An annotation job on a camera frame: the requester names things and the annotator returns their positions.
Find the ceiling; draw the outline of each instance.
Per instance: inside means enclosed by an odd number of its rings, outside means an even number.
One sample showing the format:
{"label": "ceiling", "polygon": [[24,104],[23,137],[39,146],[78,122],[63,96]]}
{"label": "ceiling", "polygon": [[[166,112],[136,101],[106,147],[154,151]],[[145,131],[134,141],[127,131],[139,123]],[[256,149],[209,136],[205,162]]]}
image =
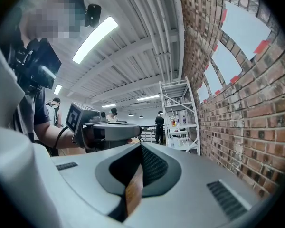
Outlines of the ceiling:
{"label": "ceiling", "polygon": [[[23,9],[43,0],[23,0]],[[119,110],[161,105],[160,100],[137,103],[159,93],[159,81],[179,80],[182,72],[184,28],[181,0],[85,0],[102,7],[100,22],[111,16],[118,27],[102,39],[81,64],[72,58],[91,27],[78,38],[49,40],[62,62],[55,84],[59,94],[84,98],[95,106],[115,103]]]}

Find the fluorescent light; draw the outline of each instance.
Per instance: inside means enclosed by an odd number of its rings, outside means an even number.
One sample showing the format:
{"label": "fluorescent light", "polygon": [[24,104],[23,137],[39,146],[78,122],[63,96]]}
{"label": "fluorescent light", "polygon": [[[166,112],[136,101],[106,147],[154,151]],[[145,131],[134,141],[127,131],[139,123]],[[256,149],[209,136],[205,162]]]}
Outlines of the fluorescent light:
{"label": "fluorescent light", "polygon": [[54,90],[54,94],[55,94],[55,95],[58,95],[58,94],[59,94],[59,91],[61,90],[61,88],[62,88],[62,85],[56,85],[56,88],[55,88],[55,90]]}
{"label": "fluorescent light", "polygon": [[73,61],[81,63],[85,56],[89,53],[90,50],[107,34],[109,34],[113,29],[115,29],[118,24],[112,17],[108,17],[103,21],[93,32],[85,39],[81,47],[76,52],[73,57]]}
{"label": "fluorescent light", "polygon": [[116,106],[115,104],[107,104],[107,105],[103,105],[103,108],[107,108],[107,107],[111,107],[111,106]]}
{"label": "fluorescent light", "polygon": [[139,98],[137,99],[138,101],[143,101],[143,100],[148,100],[148,99],[153,99],[153,98],[158,98],[160,97],[159,95],[152,95],[152,96],[148,96],[148,97],[144,97],[144,98]]}

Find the person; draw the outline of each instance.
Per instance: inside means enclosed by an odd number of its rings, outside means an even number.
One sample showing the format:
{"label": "person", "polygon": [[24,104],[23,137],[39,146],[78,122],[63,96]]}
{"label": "person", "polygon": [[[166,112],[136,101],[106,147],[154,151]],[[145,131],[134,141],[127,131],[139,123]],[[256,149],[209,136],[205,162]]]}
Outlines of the person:
{"label": "person", "polygon": [[155,134],[156,134],[156,143],[159,144],[159,137],[161,138],[161,144],[163,141],[163,125],[165,123],[164,118],[161,117],[162,111],[159,111],[157,113],[157,117],[155,118],[155,124],[156,124],[156,129],[155,129]]}
{"label": "person", "polygon": [[112,108],[109,112],[109,115],[106,116],[106,119],[110,122],[117,122],[118,118],[117,118],[117,109],[116,108]]}
{"label": "person", "polygon": [[[9,66],[12,67],[18,54],[24,54],[38,45],[42,38],[76,36],[84,24],[85,10],[84,0],[45,0],[37,8],[23,14],[20,8],[14,8],[0,28],[0,48]],[[38,90],[37,94],[25,92],[9,127],[25,134],[32,142],[35,131],[44,145],[53,147],[61,129],[50,124],[45,90],[43,87]],[[86,142],[93,143],[93,130],[84,130]],[[73,136],[70,130],[64,131],[57,148],[78,147],[72,142]]]}
{"label": "person", "polygon": [[56,127],[61,128],[61,118],[62,118],[62,113],[60,110],[60,99],[59,98],[54,98],[52,102],[49,102],[46,104],[47,106],[47,112],[50,117],[50,123],[51,125],[54,125]]}

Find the brick wall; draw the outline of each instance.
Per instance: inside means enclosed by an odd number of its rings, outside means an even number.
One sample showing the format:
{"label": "brick wall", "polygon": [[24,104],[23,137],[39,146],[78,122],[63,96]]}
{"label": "brick wall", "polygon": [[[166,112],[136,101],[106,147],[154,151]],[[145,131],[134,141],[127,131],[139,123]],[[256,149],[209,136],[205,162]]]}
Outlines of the brick wall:
{"label": "brick wall", "polygon": [[[255,14],[271,29],[269,45],[248,60],[221,28],[223,1]],[[200,126],[201,153],[228,168],[261,197],[276,190],[285,175],[285,37],[260,0],[181,0],[185,27],[183,78],[190,80]],[[212,61],[220,40],[243,72],[226,84]],[[204,71],[211,62],[223,85],[213,96]],[[209,99],[199,104],[196,90],[205,82]]]}

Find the metal shelving unit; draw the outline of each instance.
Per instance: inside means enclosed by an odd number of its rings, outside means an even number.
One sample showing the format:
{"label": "metal shelving unit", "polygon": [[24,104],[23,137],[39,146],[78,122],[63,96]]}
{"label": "metal shelving unit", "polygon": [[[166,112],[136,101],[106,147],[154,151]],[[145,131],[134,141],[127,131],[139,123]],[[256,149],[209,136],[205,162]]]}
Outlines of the metal shelving unit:
{"label": "metal shelving unit", "polygon": [[[193,94],[192,90],[189,84],[189,80],[187,76],[185,77],[184,80],[176,81],[176,82],[171,82],[171,83],[165,83],[160,84],[160,90],[161,90],[161,102],[162,102],[162,111],[163,111],[163,117],[165,120],[165,134],[166,134],[166,143],[167,146],[170,148],[178,149],[178,150],[185,150],[189,151],[190,149],[197,149],[198,155],[200,155],[200,130],[199,130],[199,122],[197,118],[197,113],[196,113],[196,107],[193,99]],[[184,102],[184,96],[189,90],[189,95],[190,95],[190,101],[189,102]],[[168,105],[166,103],[166,100],[169,100],[171,105]],[[184,124],[179,124],[176,123],[176,112],[177,111],[190,111],[194,114],[194,119],[195,123],[184,123]],[[167,113],[172,113],[172,117],[175,120],[176,126],[171,126],[170,121],[167,119]],[[170,134],[170,131],[178,131],[179,135],[181,134],[188,134],[189,128],[196,128],[196,139],[192,141],[190,138],[188,138],[188,135],[186,138],[178,138],[178,143],[175,145],[173,141],[173,137],[171,135],[176,135],[176,134]]]}

